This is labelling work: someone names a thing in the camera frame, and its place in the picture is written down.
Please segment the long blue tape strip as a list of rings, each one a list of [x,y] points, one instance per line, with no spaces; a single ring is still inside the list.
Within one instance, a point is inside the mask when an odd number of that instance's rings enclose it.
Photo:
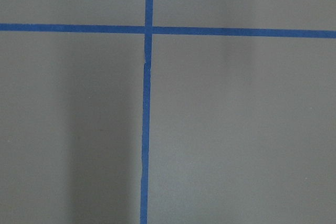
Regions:
[[[153,0],[145,0],[140,224],[148,222]]]

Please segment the crossing blue tape strip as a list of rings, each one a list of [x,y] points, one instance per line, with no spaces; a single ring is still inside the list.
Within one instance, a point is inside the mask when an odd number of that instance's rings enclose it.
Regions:
[[[66,24],[11,24],[1,23],[1,31],[109,33],[156,35],[204,35],[248,37],[293,37],[335,39],[334,30],[259,29],[259,28],[206,28],[120,25],[66,25]]]

